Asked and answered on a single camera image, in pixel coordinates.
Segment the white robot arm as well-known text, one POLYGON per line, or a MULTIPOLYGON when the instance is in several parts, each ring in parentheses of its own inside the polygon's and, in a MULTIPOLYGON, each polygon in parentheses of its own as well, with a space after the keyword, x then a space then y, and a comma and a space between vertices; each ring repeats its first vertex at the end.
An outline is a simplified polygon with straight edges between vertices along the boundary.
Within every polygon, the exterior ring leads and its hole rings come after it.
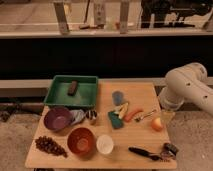
POLYGON ((197 62, 174 68, 165 75, 166 86, 158 95, 166 110, 178 110, 186 99, 213 116, 213 89, 204 81, 206 68, 197 62))

